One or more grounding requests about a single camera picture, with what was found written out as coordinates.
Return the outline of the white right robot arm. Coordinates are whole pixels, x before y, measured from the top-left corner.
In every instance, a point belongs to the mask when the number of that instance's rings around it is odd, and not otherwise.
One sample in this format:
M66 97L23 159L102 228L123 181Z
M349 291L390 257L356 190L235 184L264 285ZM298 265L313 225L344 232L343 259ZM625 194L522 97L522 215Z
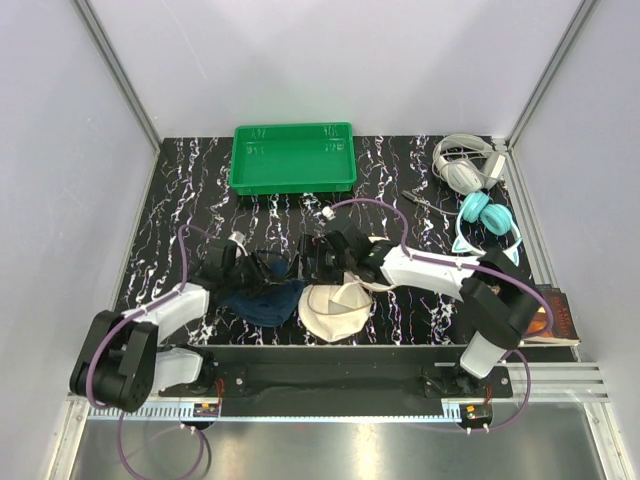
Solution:
M306 283L298 303L303 326L328 343L364 328L374 292L411 287L461 302L474 334L453 375L470 397L488 387L494 365L524 341L544 304L506 252L432 254L368 237L353 225L302 236L289 273Z

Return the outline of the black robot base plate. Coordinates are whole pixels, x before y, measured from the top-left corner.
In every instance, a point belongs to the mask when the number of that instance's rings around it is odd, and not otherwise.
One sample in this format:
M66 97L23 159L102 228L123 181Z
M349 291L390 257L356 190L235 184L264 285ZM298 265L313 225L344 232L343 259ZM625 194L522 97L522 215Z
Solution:
M513 395L506 368L465 377L455 346L207 346L205 383L173 386L164 397L222 395L226 419L426 417L440 402Z

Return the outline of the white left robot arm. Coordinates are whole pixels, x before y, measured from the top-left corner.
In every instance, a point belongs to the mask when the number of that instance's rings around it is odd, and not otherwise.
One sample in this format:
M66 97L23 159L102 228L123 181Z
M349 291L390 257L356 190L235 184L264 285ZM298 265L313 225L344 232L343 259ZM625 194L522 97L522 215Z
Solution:
M72 393L100 408L138 410L150 394L183 385L196 396L215 386L216 372L194 347L164 341L187 323L224 306L262 327L286 322L304 285L286 278L287 265L266 264L232 239L217 240L205 262L169 292L124 312L93 319L69 380Z

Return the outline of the dark blue bra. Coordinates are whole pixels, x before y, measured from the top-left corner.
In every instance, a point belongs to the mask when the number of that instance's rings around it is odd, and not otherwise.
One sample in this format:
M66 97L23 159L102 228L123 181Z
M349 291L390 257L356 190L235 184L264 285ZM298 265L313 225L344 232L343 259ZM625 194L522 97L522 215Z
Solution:
M286 280L283 285L254 298L233 293L221 305L249 324L275 328L282 326L292 315L304 288L305 284L300 280Z

